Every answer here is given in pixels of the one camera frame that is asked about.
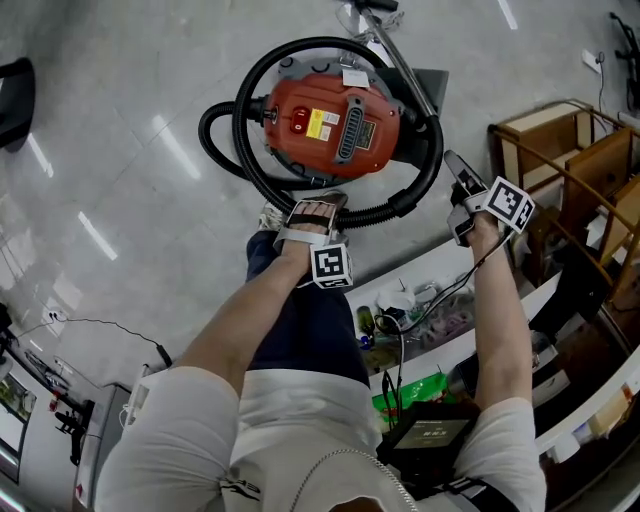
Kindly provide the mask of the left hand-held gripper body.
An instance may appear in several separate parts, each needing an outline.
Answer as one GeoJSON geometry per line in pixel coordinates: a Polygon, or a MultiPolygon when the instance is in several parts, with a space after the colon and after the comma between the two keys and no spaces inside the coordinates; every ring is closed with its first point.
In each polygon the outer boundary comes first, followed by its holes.
{"type": "Polygon", "coordinates": [[[334,203],[336,213],[333,226],[327,235],[294,230],[287,226],[286,217],[282,229],[278,232],[274,247],[280,250],[284,242],[305,244],[309,249],[310,276],[304,277],[298,288],[315,285],[320,289],[349,287],[353,284],[351,259],[347,249],[347,238],[337,227],[338,214],[347,202],[348,196],[341,191],[327,191],[321,196],[302,200],[321,200],[334,203]]]}

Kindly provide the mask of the metal wand with black nozzle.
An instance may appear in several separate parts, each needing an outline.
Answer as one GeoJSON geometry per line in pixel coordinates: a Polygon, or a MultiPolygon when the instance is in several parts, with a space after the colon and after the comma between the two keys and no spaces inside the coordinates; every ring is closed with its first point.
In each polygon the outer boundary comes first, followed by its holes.
{"type": "Polygon", "coordinates": [[[430,98],[420,85],[413,69],[408,65],[393,40],[387,34],[380,21],[376,20],[372,10],[394,13],[399,3],[397,0],[350,0],[358,13],[364,18],[380,44],[385,48],[395,68],[406,82],[421,113],[425,117],[438,116],[430,98]]]}

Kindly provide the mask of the person's right forearm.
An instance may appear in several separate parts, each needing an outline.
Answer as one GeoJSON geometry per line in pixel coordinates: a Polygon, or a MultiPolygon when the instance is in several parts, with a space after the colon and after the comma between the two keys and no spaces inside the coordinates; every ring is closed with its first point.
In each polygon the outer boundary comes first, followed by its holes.
{"type": "Polygon", "coordinates": [[[532,399],[532,346],[527,318],[505,249],[499,241],[473,252],[475,338],[479,362],[475,400],[482,409],[519,397],[532,399]]]}

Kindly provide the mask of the red vacuum cleaner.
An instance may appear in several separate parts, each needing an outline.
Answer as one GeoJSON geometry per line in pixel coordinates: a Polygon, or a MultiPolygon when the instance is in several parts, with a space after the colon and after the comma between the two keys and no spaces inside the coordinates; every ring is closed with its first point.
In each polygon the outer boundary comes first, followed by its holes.
{"type": "Polygon", "coordinates": [[[265,98],[265,146],[293,178],[322,188],[381,171],[394,157],[405,102],[389,67],[348,66],[337,57],[282,59],[265,98]]]}

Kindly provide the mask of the person's right hand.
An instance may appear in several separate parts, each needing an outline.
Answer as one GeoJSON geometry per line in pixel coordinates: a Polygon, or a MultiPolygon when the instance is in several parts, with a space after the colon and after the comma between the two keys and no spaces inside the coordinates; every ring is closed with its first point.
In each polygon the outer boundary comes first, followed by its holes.
{"type": "Polygon", "coordinates": [[[467,240],[474,251],[491,249],[500,240],[498,220],[488,212],[477,213],[467,240]]]}

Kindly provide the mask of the person's left hand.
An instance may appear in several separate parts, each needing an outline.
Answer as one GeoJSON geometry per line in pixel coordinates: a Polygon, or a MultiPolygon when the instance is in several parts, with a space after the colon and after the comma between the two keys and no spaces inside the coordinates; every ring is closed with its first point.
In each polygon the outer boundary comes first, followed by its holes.
{"type": "Polygon", "coordinates": [[[290,215],[287,226],[294,230],[327,235],[333,226],[336,205],[321,200],[301,200],[290,215]]]}

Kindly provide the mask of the white metal shelf rack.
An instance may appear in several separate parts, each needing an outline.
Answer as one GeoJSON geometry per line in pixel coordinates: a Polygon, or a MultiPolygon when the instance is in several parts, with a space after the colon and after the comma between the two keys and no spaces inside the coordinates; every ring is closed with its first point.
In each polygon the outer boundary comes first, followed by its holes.
{"type": "MultiPolygon", "coordinates": [[[[472,265],[470,250],[450,240],[355,287],[347,292],[346,298],[352,310],[368,308],[376,314],[381,296],[432,289],[451,292],[453,283],[465,277],[472,265]]],[[[384,376],[392,377],[394,385],[402,387],[436,373],[446,375],[451,392],[461,393],[463,381],[457,367],[474,355],[474,337],[471,326],[461,327],[443,342],[422,342],[412,335],[404,335],[404,349],[394,353],[403,362],[373,366],[370,375],[373,396],[383,393],[384,376]]],[[[640,446],[640,347],[626,356],[621,366],[581,404],[562,405],[562,396],[577,388],[576,381],[564,371],[539,386],[539,392],[549,398],[538,408],[556,416],[552,425],[536,439],[541,462],[549,464],[561,476],[587,480],[558,504],[559,509],[598,485],[606,473],[619,465],[634,447],[640,446]]]]}

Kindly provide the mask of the dark blue trousers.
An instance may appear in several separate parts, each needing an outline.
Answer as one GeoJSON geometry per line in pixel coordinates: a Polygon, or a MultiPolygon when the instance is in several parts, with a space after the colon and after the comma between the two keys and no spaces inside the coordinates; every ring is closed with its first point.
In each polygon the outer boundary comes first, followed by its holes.
{"type": "Polygon", "coordinates": [[[370,390],[351,310],[340,290],[308,285],[293,289],[284,303],[271,296],[258,299],[243,310],[244,323],[256,327],[273,311],[279,315],[257,348],[247,379],[370,390]]]}

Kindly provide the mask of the white sneaker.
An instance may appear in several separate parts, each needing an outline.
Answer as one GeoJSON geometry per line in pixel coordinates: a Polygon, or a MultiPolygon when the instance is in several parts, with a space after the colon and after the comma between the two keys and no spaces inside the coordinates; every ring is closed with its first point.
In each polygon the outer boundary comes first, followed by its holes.
{"type": "Polygon", "coordinates": [[[286,216],[273,204],[266,202],[258,218],[258,232],[278,233],[286,220],[286,216]]]}

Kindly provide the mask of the wooden chair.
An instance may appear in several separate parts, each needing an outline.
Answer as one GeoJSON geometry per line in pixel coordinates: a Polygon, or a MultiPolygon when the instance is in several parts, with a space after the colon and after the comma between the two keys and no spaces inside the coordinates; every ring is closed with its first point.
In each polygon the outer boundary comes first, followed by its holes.
{"type": "Polygon", "coordinates": [[[613,302],[640,264],[640,128],[579,100],[561,100],[488,128],[496,172],[526,191],[523,270],[543,283],[568,245],[613,302]]]}

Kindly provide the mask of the grey cloth dust bag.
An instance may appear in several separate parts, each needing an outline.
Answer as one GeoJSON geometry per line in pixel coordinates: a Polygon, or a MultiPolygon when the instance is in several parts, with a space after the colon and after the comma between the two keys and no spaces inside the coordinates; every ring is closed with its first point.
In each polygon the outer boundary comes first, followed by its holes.
{"type": "MultiPolygon", "coordinates": [[[[428,149],[425,117],[419,110],[409,86],[405,83],[399,71],[395,68],[378,68],[377,71],[391,92],[392,97],[399,101],[404,107],[401,116],[399,138],[391,159],[419,168],[424,161],[428,149]]],[[[440,114],[449,72],[416,68],[414,68],[413,71],[419,85],[431,101],[434,110],[437,114],[440,114]]]]}

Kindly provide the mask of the green packet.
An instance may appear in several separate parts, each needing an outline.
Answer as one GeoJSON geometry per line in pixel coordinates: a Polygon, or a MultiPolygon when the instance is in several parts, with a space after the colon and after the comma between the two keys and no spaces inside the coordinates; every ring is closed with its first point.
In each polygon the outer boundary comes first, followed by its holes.
{"type": "Polygon", "coordinates": [[[398,404],[406,409],[414,402],[452,402],[450,397],[448,380],[445,374],[436,373],[432,376],[420,379],[400,389],[385,388],[382,394],[374,396],[373,407],[383,415],[385,420],[397,416],[398,404]]]}

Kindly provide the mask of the white t-shirt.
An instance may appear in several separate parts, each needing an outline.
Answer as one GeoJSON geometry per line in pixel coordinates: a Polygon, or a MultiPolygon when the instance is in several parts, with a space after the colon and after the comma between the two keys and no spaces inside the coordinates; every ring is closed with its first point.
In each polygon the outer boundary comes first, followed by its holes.
{"type": "Polygon", "coordinates": [[[305,382],[281,386],[247,379],[240,394],[222,378],[179,367],[149,391],[132,427],[104,464],[96,512],[330,512],[366,498],[381,512],[544,512],[546,483],[537,462],[487,486],[469,486],[462,474],[423,499],[385,468],[372,480],[338,476],[328,484],[284,461],[290,436],[308,425],[335,424],[339,439],[375,450],[371,393],[350,389],[326,397],[305,382]]]}

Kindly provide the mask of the black office chair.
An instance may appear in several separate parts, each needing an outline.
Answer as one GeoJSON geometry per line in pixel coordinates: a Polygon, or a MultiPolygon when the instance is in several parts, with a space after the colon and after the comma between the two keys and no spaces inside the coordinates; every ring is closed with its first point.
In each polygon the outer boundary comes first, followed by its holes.
{"type": "Polygon", "coordinates": [[[615,57],[627,63],[627,107],[637,112],[640,111],[640,42],[633,28],[617,14],[610,12],[609,18],[618,23],[627,41],[628,48],[625,51],[615,50],[615,57]]]}

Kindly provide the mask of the round wooden table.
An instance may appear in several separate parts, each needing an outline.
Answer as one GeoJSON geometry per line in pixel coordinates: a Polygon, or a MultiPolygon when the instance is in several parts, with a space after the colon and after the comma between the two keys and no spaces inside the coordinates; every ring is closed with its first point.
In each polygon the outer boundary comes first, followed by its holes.
{"type": "Polygon", "coordinates": [[[0,66],[0,149],[18,152],[33,120],[36,81],[32,62],[21,57],[0,66]]]}

